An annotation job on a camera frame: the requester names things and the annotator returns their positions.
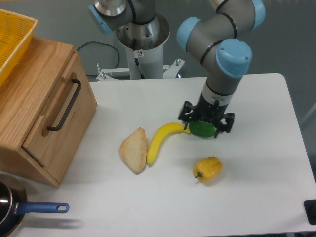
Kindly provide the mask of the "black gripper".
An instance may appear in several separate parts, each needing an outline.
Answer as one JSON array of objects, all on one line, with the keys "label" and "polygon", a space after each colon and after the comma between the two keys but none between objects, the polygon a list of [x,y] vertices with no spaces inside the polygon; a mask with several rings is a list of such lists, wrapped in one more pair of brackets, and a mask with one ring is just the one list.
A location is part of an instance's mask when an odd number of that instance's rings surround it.
[{"label": "black gripper", "polygon": [[217,138],[220,133],[230,133],[234,124],[235,113],[224,114],[227,106],[219,105],[216,102],[213,104],[209,103],[201,95],[196,105],[193,105],[189,101],[184,102],[178,120],[184,125],[184,130],[188,128],[191,122],[203,121],[212,123],[216,128],[214,138]]}]

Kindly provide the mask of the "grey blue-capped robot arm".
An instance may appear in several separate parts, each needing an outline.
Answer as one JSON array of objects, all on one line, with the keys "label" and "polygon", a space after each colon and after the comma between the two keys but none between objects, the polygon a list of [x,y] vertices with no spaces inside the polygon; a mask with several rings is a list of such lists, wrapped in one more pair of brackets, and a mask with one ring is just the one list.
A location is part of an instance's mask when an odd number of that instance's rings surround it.
[{"label": "grey blue-capped robot arm", "polygon": [[[218,135],[232,129],[235,115],[226,108],[252,60],[250,47],[238,36],[258,27],[266,9],[260,0],[213,0],[211,5],[214,17],[190,17],[177,30],[179,45],[208,71],[198,103],[185,102],[178,119],[185,126],[211,124]],[[115,32],[124,45],[131,79],[162,78],[158,51],[170,29],[153,0],[96,0],[88,10],[101,32]]]}]

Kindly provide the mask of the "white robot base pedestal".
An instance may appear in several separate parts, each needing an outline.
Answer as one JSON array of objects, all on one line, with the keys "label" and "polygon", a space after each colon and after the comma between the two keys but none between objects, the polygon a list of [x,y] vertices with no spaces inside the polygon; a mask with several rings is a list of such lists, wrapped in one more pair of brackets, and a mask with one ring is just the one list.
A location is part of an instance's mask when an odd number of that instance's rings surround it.
[{"label": "white robot base pedestal", "polygon": [[163,47],[170,35],[168,21],[156,13],[147,24],[129,22],[116,30],[116,35],[125,48],[128,74],[131,80],[169,79],[179,76],[185,61],[176,59],[164,65]]}]

